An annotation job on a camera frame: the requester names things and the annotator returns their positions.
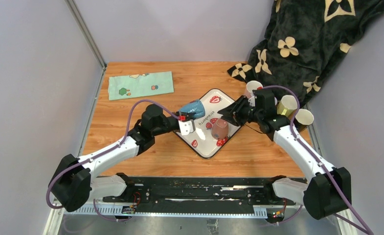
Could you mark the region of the dusty pink faceted mug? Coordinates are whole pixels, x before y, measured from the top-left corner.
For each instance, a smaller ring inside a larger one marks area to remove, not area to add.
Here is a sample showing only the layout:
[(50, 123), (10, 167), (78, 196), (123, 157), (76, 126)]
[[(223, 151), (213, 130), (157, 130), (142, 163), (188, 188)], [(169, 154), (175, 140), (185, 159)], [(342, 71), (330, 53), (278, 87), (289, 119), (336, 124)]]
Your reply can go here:
[(211, 135), (216, 140), (222, 140), (227, 137), (229, 129), (229, 123), (219, 118), (213, 124)]

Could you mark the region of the aluminium frame post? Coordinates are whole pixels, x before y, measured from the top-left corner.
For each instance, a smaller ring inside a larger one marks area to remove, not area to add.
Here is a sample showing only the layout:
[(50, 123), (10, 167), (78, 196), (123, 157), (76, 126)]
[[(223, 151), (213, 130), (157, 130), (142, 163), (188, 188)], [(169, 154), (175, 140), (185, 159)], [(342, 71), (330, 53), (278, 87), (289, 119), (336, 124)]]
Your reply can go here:
[(92, 50), (98, 64), (102, 68), (102, 70), (105, 70), (107, 67), (107, 62), (105, 61), (104, 57), (102, 56), (100, 49), (95, 42), (88, 25), (86, 24), (79, 7), (76, 4), (76, 1), (74, 0), (65, 0), (66, 5), (68, 6), (71, 14), (73, 15), (78, 27), (80, 28), (85, 40), (87, 41), (90, 49)]

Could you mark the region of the black floral plush blanket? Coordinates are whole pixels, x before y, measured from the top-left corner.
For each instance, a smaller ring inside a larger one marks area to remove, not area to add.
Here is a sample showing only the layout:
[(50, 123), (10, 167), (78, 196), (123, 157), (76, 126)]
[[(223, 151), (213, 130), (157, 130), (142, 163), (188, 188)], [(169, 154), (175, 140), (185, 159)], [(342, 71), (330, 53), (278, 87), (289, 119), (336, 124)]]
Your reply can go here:
[(384, 0), (276, 0), (264, 39), (227, 73), (272, 85), (277, 98), (291, 90), (305, 105), (383, 14)]

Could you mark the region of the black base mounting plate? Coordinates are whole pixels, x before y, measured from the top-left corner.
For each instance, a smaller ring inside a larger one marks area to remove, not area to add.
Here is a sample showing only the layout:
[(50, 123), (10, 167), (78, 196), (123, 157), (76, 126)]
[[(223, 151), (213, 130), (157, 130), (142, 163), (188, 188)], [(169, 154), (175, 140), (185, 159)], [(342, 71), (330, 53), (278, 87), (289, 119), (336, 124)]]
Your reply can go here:
[(288, 199), (276, 201), (264, 195), (267, 178), (131, 177), (121, 196), (102, 198), (107, 203), (125, 203), (136, 212), (175, 214), (253, 214), (254, 206), (280, 210), (293, 207)]

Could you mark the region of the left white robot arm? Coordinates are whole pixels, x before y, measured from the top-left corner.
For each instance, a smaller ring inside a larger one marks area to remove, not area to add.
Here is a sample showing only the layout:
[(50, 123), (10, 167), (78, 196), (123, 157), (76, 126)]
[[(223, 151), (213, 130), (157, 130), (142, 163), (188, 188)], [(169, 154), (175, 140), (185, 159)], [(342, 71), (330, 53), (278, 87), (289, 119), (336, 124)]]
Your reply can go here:
[(152, 101), (121, 139), (91, 154), (64, 156), (48, 184), (47, 204), (53, 209), (65, 208), (73, 212), (87, 202), (108, 196), (116, 196), (122, 202), (131, 201), (134, 189), (129, 186), (126, 175), (100, 177), (100, 174), (148, 150), (158, 135), (179, 132), (185, 136), (193, 133), (193, 120), (205, 115), (203, 105), (197, 100), (167, 117), (164, 111), (165, 107)]

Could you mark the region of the mint green printed cloth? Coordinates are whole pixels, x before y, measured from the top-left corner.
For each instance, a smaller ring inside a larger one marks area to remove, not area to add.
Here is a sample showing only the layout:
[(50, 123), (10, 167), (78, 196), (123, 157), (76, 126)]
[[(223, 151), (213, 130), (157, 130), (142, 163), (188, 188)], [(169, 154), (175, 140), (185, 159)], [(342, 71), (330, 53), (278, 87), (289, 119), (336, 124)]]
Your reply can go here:
[(170, 94), (173, 92), (174, 82), (170, 71), (109, 78), (109, 100)]

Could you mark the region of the blue dotted mug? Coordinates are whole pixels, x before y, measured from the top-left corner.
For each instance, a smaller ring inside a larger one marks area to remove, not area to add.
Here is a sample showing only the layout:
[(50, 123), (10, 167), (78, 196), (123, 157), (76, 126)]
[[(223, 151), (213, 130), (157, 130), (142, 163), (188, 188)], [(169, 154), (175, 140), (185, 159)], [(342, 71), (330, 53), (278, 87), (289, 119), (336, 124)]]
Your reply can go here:
[(188, 114), (191, 119), (199, 119), (206, 115), (204, 105), (199, 99), (182, 106), (179, 112)]

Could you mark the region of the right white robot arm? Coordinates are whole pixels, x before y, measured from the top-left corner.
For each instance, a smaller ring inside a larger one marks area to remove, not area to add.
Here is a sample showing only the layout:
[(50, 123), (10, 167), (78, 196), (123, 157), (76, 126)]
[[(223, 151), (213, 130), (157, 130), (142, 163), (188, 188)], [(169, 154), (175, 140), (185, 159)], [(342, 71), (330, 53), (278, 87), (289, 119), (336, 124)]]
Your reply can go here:
[(260, 131), (279, 145), (304, 173), (306, 183), (276, 176), (264, 186), (264, 199), (277, 204), (282, 199), (303, 205), (314, 219), (344, 211), (351, 206), (351, 175), (323, 159), (301, 137), (296, 127), (277, 112), (270, 89), (254, 91), (255, 105), (246, 96), (218, 111), (221, 118), (234, 126), (257, 123)]

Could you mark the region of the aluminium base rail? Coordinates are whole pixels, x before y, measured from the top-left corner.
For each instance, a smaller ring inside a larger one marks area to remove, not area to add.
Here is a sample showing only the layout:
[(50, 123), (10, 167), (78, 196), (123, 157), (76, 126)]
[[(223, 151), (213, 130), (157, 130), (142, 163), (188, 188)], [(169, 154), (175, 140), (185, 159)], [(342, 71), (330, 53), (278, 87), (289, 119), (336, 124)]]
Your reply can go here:
[(46, 235), (355, 235), (341, 217), (315, 220), (265, 195), (265, 178), (136, 177), (121, 196), (52, 211)]

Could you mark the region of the strawberry print white tray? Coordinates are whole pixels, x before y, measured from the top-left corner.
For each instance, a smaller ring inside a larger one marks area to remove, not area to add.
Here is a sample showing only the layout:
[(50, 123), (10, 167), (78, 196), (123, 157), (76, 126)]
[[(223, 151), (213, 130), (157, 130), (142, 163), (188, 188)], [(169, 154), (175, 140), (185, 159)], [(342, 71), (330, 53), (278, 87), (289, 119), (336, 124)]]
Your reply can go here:
[(200, 111), (197, 118), (193, 120), (194, 132), (183, 136), (180, 132), (175, 132), (185, 144), (187, 144), (197, 155), (204, 159), (210, 159), (216, 155), (220, 149), (231, 139), (241, 127), (229, 124), (228, 133), (222, 140), (216, 139), (211, 132), (216, 121), (221, 117), (219, 110), (229, 106), (234, 102), (229, 95), (219, 89), (211, 89), (205, 93), (190, 111)]

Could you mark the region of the light pink faceted mug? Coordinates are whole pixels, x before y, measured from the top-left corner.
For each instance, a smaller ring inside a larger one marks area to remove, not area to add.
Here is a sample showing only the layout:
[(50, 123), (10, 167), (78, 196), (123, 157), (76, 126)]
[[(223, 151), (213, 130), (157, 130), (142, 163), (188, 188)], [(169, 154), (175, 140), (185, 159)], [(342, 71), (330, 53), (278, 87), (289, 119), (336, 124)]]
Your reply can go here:
[(254, 90), (259, 90), (262, 88), (263, 88), (263, 85), (259, 81), (256, 81), (256, 80), (249, 81), (246, 83), (246, 89), (244, 91), (244, 95), (246, 96), (246, 98), (250, 99), (251, 97), (254, 96), (254, 93), (253, 93)]

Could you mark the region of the black glossy mug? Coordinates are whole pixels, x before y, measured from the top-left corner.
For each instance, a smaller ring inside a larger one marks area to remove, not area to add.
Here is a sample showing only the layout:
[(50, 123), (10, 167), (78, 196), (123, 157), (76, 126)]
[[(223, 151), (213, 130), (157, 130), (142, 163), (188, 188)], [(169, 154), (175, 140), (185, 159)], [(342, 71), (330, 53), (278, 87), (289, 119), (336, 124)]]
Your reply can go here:
[(298, 132), (305, 130), (315, 120), (314, 115), (307, 109), (300, 109), (294, 116), (294, 126)]

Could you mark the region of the yellow-green faceted mug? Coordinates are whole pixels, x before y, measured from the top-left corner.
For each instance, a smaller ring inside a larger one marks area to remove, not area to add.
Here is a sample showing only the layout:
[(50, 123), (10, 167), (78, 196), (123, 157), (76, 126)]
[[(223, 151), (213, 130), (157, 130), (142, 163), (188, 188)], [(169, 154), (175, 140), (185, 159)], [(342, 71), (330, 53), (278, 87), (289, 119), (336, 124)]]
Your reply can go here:
[(284, 95), (277, 104), (277, 114), (289, 118), (297, 107), (297, 99), (294, 96)]

